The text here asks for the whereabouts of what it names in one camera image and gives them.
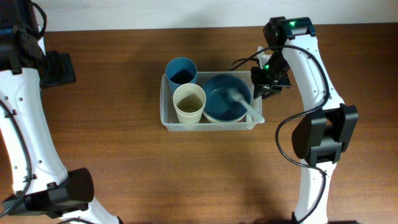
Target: paper cup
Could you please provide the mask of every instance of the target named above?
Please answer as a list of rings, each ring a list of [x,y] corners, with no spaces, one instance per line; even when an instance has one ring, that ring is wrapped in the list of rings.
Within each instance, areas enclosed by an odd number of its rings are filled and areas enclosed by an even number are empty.
[[[206,94],[193,83],[180,85],[174,92],[173,104],[180,123],[199,123],[206,105]]]
[[[181,85],[196,83],[198,69],[189,58],[179,57],[171,60],[166,67],[166,77],[172,94]]]

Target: white wall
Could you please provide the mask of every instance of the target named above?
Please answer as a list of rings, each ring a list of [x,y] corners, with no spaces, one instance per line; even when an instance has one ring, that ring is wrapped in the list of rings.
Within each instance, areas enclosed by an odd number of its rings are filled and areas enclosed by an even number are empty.
[[[275,16],[308,16],[314,24],[398,22],[398,0],[34,1],[50,31],[263,26]]]

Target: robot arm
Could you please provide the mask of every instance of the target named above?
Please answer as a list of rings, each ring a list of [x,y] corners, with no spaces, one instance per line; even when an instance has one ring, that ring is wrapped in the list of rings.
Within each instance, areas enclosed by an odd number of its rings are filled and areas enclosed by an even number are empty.
[[[294,223],[305,224],[327,223],[326,204],[331,175],[341,153],[348,147],[358,120],[358,112],[355,106],[345,106],[331,83],[320,57],[315,29],[309,18],[271,18],[264,28],[264,35],[270,47],[289,45],[306,50],[315,57],[325,73],[329,99],[321,110],[303,118],[293,132],[292,143],[302,164],[320,168],[327,175],[323,180],[319,171],[301,168],[300,196],[292,220]],[[255,98],[267,98],[282,91],[283,87],[290,87],[287,70],[291,68],[305,111],[312,110],[325,101],[326,87],[320,69],[303,51],[285,47],[274,50],[270,57],[260,55],[259,60],[261,67],[251,70]],[[326,182],[325,190],[321,194],[323,181]]]
[[[14,207],[8,215],[46,214],[62,220],[81,218],[92,223],[122,223],[95,198],[90,172],[86,168],[67,172],[55,150],[40,86],[74,81],[74,73],[67,54],[48,52],[47,57],[43,56],[43,32],[38,29],[33,5],[28,0],[13,0],[2,1],[0,7],[0,100],[12,111],[0,112],[0,129],[12,165],[15,192],[3,202],[4,208]],[[52,66],[43,67],[44,60]],[[44,70],[45,75],[40,75],[39,70]],[[31,177],[10,117],[14,118],[26,145]],[[30,187],[23,195],[27,181]],[[16,204],[20,197],[22,202]]]

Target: plastic container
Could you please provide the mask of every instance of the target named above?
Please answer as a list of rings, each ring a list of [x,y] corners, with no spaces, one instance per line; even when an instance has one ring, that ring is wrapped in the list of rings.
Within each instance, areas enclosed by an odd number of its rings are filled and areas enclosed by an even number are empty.
[[[230,74],[242,79],[249,87],[252,97],[251,106],[262,114],[261,97],[254,99],[254,85],[251,82],[250,72],[198,72],[197,85],[202,86],[208,79],[219,74]],[[234,131],[234,130],[252,130],[257,121],[253,121],[250,114],[246,113],[245,117],[237,123],[211,123],[204,116],[197,124],[180,124],[178,122],[177,113],[174,109],[172,93],[167,83],[166,75],[162,77],[162,87],[160,89],[160,120],[169,131]]]

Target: wood grain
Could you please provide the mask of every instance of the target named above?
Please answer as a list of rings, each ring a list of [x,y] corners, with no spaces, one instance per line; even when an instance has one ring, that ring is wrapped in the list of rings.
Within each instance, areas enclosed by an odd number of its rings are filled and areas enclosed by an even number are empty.
[[[398,219],[398,24],[316,26],[329,76],[359,123],[333,174],[328,217],[362,223]],[[225,71],[266,45],[262,27],[50,32],[47,50],[69,52],[77,83],[43,90],[54,144],[68,170],[90,170],[96,196],[125,223],[239,223],[289,219],[300,169],[278,152],[274,133],[303,110],[289,90],[263,101],[252,131],[170,133],[160,122],[167,62],[191,58],[200,71]],[[281,144],[294,156],[291,133]],[[12,193],[0,146],[0,198]],[[56,223],[46,216],[0,223]]]

